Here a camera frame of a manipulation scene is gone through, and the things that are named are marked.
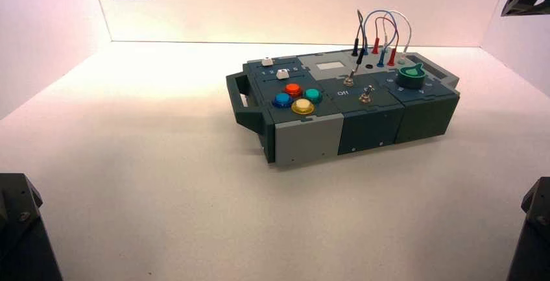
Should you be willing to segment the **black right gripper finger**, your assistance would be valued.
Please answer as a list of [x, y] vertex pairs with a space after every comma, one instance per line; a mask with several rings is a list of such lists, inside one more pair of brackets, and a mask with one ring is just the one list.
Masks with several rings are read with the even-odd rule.
[[501, 16], [549, 15], [549, 0], [507, 0]]

